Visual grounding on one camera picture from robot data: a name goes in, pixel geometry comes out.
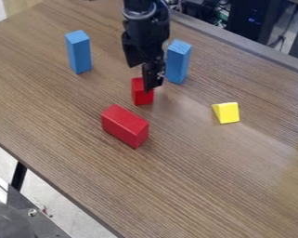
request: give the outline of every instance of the small red cube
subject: small red cube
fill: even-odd
[[[154,90],[144,90],[143,78],[132,79],[132,97],[136,106],[150,104],[154,100]]]
[[[101,114],[101,123],[105,131],[134,149],[149,137],[149,123],[117,104]]]

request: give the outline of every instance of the yellow block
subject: yellow block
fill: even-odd
[[[214,104],[212,107],[221,124],[237,123],[240,120],[237,102]]]

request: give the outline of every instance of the blue rectangular block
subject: blue rectangular block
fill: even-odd
[[[169,82],[182,84],[188,73],[192,46],[180,40],[168,47],[166,60],[166,77]]]
[[[89,36],[82,30],[65,34],[70,67],[75,73],[92,69]]]

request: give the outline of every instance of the red cube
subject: red cube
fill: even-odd
[[[154,100],[154,90],[144,90],[143,78],[132,79],[132,97],[136,106],[150,104]]]
[[[149,137],[149,123],[114,104],[101,114],[102,128],[136,149]]]

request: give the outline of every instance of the wooden block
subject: wooden block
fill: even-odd
[[[101,114],[102,128],[136,149],[149,137],[149,123],[114,104]]]
[[[174,42],[167,49],[166,77],[169,82],[182,84],[188,73],[192,46],[180,40]]]
[[[92,69],[89,36],[82,30],[67,33],[67,53],[70,67],[75,73],[83,73]]]
[[[132,98],[136,106],[150,104],[154,101],[154,90],[149,93],[144,90],[143,78],[132,79]]]
[[[214,104],[212,107],[221,124],[237,123],[240,120],[237,102]]]

